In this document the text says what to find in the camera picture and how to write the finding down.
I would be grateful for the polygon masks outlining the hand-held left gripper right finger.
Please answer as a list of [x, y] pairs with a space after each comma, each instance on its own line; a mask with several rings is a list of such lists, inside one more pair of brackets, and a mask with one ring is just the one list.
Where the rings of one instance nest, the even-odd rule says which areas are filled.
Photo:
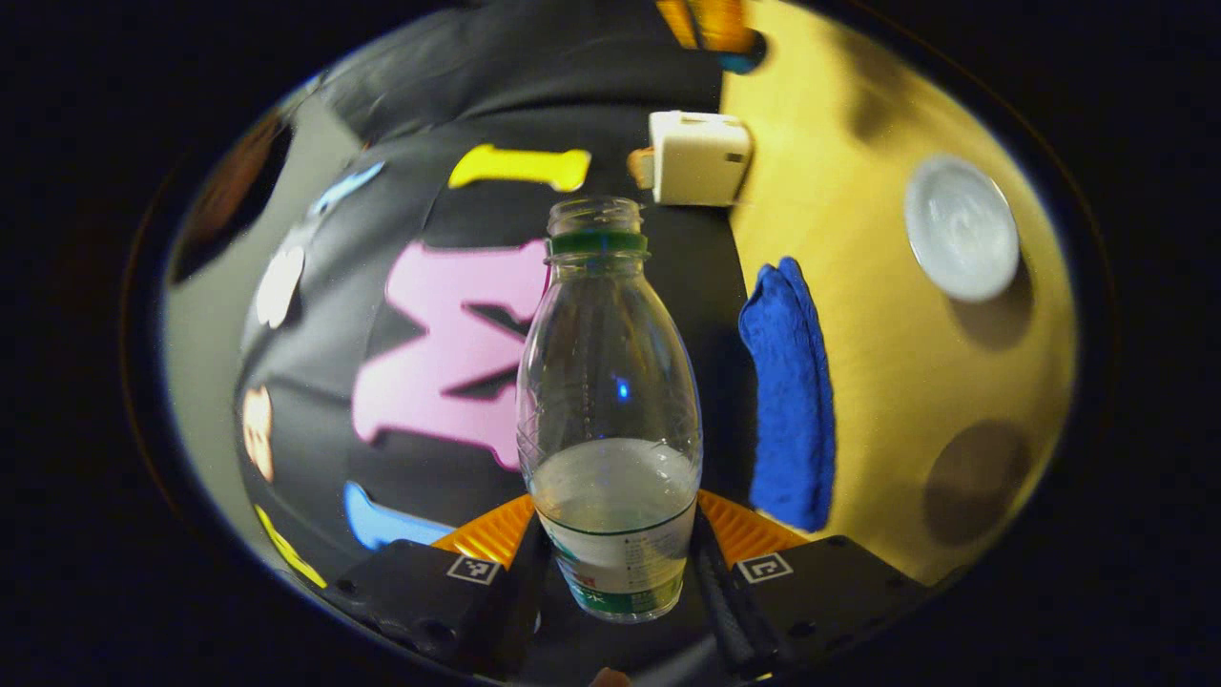
[[849, 536], [808, 539], [706, 489], [691, 569], [726, 669], [744, 681], [838, 656], [933, 594]]

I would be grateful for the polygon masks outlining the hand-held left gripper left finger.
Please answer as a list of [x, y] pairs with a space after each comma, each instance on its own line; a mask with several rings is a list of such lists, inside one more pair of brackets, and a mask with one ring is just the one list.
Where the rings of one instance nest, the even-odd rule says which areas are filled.
[[341, 613], [414, 656], [473, 676], [515, 676], [535, 635], [549, 541], [531, 495], [430, 545], [396, 541], [324, 591]]

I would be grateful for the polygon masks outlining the teal teacup lid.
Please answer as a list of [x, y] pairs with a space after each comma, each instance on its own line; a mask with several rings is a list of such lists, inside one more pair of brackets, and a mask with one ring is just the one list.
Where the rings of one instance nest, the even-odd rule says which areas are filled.
[[716, 60], [725, 73], [747, 74], [758, 70], [767, 57], [768, 44], [759, 31], [747, 31], [748, 39], [744, 51], [718, 51]]

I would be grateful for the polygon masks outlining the clear plastic water bottle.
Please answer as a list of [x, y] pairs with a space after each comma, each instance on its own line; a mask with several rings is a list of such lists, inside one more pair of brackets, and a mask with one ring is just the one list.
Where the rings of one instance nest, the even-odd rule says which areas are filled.
[[642, 624], [680, 599], [702, 477], [694, 366], [645, 275], [639, 204], [549, 209], [547, 287], [516, 378], [527, 495], [582, 613]]

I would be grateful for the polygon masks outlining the round grey coaster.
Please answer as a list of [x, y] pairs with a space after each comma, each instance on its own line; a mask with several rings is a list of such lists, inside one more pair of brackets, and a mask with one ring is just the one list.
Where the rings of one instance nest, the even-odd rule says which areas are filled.
[[921, 517], [941, 545], [967, 545], [998, 528], [1034, 465], [1020, 427], [985, 419], [961, 430], [934, 461]]

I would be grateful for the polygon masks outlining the white teacup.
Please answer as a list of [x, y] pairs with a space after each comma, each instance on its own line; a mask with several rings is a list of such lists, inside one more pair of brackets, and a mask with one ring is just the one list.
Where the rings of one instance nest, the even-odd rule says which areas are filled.
[[921, 161], [904, 188], [904, 231], [919, 268], [952, 300], [991, 301], [1020, 270], [1020, 229], [1007, 198], [965, 159]]

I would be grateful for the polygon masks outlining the black backdrop cloth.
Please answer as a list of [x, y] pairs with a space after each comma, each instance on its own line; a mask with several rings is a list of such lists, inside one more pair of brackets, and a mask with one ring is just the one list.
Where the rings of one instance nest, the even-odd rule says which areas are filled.
[[714, 112], [720, 66], [653, 0], [473, 0], [350, 52], [309, 95], [361, 143], [270, 254], [234, 414], [253, 510], [324, 591], [523, 492], [516, 371], [545, 295], [546, 181], [505, 151], [589, 154], [580, 195], [636, 195], [654, 112]]

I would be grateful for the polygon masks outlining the white box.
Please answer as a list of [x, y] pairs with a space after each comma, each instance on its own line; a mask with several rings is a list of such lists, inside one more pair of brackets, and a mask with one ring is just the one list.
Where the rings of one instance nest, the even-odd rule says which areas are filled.
[[755, 153], [748, 127], [733, 113], [650, 113], [654, 203], [730, 207]]

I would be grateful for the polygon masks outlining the blue towel cloth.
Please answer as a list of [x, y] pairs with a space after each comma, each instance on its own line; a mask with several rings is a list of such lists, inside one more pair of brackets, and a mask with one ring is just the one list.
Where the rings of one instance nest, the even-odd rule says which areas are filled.
[[757, 379], [750, 500], [777, 521], [816, 533], [830, 519], [836, 483], [836, 410], [818, 310], [794, 257], [759, 268], [737, 314], [737, 336]]

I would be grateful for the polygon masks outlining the dark brown board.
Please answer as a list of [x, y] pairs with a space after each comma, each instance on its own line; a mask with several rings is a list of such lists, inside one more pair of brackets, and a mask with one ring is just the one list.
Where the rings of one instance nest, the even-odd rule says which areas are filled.
[[190, 279], [261, 217], [293, 138], [287, 113], [271, 110], [225, 154], [186, 214], [171, 282]]

